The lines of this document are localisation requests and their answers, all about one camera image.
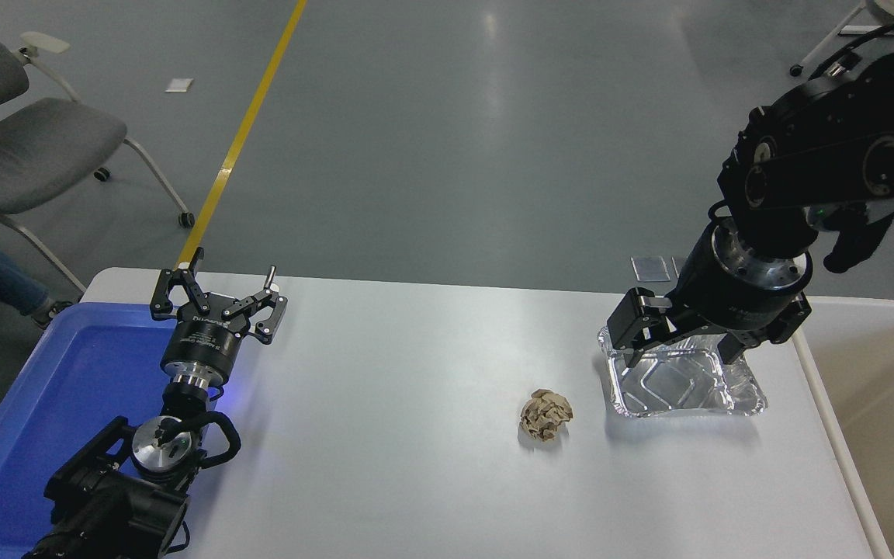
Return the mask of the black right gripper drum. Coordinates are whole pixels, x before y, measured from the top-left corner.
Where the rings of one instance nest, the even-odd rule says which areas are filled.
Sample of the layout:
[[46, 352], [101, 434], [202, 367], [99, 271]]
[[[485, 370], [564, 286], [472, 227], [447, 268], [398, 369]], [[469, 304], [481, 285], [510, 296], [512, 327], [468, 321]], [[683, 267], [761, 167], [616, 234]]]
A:
[[734, 225], [709, 225], [682, 266], [675, 301], [713, 325], [752, 332], [774, 321], [805, 287], [805, 254], [766, 257]]

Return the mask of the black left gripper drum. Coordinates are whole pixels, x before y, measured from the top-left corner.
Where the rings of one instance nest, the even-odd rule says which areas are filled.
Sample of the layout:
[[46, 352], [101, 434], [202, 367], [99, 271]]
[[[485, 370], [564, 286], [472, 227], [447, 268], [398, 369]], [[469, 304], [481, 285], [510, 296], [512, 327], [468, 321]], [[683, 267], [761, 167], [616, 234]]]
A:
[[244, 316], [221, 321], [216, 316], [195, 312], [179, 314], [161, 358], [161, 369], [169, 377], [194, 376], [205, 379], [209, 385], [225, 385], [249, 329], [251, 319]]

